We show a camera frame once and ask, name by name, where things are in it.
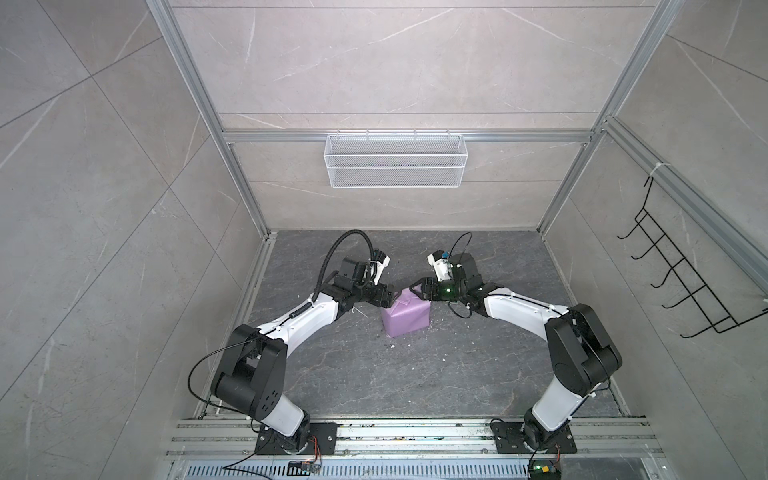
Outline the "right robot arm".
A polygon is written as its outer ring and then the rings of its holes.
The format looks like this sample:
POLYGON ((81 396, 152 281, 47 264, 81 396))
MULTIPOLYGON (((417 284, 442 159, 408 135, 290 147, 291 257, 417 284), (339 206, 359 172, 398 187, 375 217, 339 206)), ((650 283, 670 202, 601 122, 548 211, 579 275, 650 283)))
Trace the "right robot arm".
POLYGON ((428 256, 428 263, 434 275, 409 287, 420 299, 458 303, 470 313, 510 323, 546 342, 554 377, 526 411, 521 434, 532 452, 550 447, 587 398, 610 386, 623 364, 597 313, 583 303, 556 305, 487 282, 466 253, 438 250, 428 256))

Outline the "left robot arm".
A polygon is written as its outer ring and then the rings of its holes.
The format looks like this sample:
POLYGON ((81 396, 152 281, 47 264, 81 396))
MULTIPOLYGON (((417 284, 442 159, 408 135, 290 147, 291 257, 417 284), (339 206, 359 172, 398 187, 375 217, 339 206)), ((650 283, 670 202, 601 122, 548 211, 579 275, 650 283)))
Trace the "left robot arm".
POLYGON ((338 271, 321 281, 319 291, 298 307, 256 327, 238 326, 219 361, 211 393, 272 430, 284 450, 300 452, 309 441, 310 415, 283 395, 287 359, 356 303, 392 306, 399 294, 380 282, 389 262, 379 250, 370 261, 347 257, 338 271))

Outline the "pink wrapping paper sheet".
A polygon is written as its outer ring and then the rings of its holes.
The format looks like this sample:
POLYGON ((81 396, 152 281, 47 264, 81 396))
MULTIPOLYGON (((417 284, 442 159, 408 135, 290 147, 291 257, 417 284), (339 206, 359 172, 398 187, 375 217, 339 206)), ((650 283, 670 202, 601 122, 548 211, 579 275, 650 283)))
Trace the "pink wrapping paper sheet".
POLYGON ((399 337, 430 325, 431 302, 422 300, 409 289, 400 292, 389 308, 381 308, 384 330, 389 337, 399 337))

